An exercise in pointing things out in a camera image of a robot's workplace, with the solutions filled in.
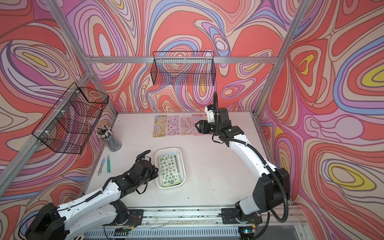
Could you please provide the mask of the blue red animal sticker sheet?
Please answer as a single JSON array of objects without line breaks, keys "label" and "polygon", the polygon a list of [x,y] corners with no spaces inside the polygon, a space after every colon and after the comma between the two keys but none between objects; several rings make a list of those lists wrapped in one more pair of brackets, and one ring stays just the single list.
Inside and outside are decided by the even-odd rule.
[{"label": "blue red animal sticker sheet", "polygon": [[203,134],[199,133],[198,129],[196,128],[196,124],[200,120],[206,120],[204,118],[204,114],[192,114],[192,123],[193,123],[193,133],[194,133],[194,136],[202,136],[203,135]]}]

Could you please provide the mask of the white plastic storage tray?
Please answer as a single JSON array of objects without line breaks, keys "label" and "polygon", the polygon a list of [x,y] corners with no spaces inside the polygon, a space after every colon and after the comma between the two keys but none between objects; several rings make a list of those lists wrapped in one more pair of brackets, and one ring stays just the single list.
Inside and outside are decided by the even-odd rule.
[{"label": "white plastic storage tray", "polygon": [[185,183],[185,165],[179,148],[159,150],[155,154],[155,166],[159,169],[159,177],[156,179],[159,188],[167,190]]}]

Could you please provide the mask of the pink bonbon sticker sheet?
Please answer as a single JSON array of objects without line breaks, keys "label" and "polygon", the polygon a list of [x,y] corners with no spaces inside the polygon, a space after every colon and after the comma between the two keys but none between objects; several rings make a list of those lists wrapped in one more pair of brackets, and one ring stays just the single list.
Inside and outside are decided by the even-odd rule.
[{"label": "pink bonbon sticker sheet", "polygon": [[180,117],[180,133],[181,136],[193,135],[193,118],[192,116],[181,116]]}]

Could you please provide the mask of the yellow green sticker sheet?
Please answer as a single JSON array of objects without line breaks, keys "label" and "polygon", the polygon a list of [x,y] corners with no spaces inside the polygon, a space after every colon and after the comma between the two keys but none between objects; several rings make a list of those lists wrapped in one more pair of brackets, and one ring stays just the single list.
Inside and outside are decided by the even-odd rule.
[{"label": "yellow green sticker sheet", "polygon": [[155,116],[153,137],[154,138],[165,137],[166,132],[167,132],[167,116],[166,115]]}]

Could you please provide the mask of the pink puffy sticker sheet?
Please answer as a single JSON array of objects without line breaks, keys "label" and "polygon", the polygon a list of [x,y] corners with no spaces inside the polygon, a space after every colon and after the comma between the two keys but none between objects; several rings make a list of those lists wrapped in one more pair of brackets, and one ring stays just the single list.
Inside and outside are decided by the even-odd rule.
[{"label": "pink puffy sticker sheet", "polygon": [[167,116],[167,136],[180,135],[180,117]]}]

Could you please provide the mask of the green cream sticker sheet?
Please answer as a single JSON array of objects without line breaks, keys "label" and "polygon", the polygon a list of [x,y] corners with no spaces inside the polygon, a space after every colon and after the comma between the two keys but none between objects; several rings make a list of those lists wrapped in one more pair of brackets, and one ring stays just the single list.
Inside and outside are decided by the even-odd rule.
[{"label": "green cream sticker sheet", "polygon": [[159,157],[160,171],[163,180],[163,188],[169,188],[182,183],[178,168],[177,156]]}]

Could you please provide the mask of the purple holographic sticker sheet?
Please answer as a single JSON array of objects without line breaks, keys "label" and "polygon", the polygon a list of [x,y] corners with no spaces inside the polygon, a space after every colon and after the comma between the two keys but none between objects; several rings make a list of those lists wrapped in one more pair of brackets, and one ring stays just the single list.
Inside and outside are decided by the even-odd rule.
[{"label": "purple holographic sticker sheet", "polygon": [[165,157],[175,157],[176,155],[177,155],[176,152],[172,152],[172,153],[162,154],[161,156],[162,156],[163,158],[165,158]]}]

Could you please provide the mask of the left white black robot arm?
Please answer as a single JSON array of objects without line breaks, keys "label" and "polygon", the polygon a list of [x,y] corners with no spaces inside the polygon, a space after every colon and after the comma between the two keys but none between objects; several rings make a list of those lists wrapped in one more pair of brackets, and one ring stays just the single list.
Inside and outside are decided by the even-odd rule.
[{"label": "left white black robot arm", "polygon": [[110,177],[104,185],[90,194],[66,204],[44,205],[26,219],[23,240],[72,240],[98,226],[124,225],[130,218],[127,206],[121,201],[138,192],[141,186],[156,179],[159,170],[152,163],[147,150],[139,154],[134,165],[121,175]]}]

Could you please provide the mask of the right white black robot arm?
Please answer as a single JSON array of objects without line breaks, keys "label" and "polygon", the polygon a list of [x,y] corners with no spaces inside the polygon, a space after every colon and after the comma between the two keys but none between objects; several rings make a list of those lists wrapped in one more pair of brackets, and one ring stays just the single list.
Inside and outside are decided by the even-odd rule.
[{"label": "right white black robot arm", "polygon": [[285,223],[289,217],[290,175],[284,168],[270,163],[250,143],[244,131],[232,125],[226,108],[219,107],[218,94],[214,92],[213,103],[206,106],[206,120],[195,124],[197,131],[211,135],[216,144],[224,144],[234,151],[256,178],[252,194],[235,204],[236,217],[243,222],[247,217],[269,213]]}]

